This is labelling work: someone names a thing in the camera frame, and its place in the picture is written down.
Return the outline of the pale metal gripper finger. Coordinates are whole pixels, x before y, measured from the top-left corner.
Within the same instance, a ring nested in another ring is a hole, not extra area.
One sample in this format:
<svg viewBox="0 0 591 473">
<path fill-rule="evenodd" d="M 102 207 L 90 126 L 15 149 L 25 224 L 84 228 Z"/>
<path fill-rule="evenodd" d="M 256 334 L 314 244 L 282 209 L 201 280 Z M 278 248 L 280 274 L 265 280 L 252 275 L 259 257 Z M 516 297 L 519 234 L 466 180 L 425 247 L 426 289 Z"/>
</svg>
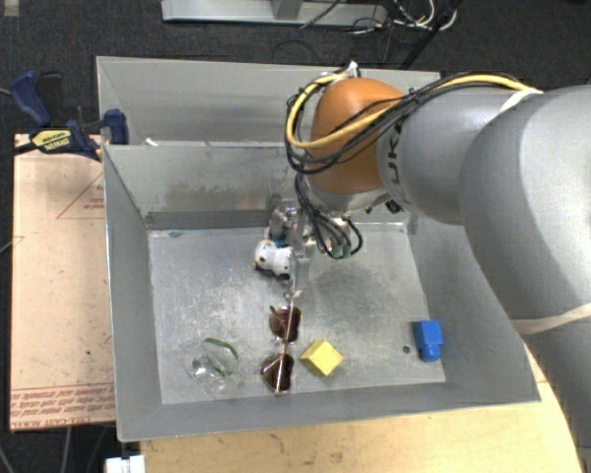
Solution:
<svg viewBox="0 0 591 473">
<path fill-rule="evenodd" d="M 296 221 L 296 207 L 278 205 L 272 212 L 269 222 L 270 239 L 274 242 L 288 242 Z"/>
<path fill-rule="evenodd" d="M 299 297 L 307 289 L 310 265 L 310 249 L 306 245 L 294 247 L 290 256 L 290 291 L 293 298 Z"/>
</svg>

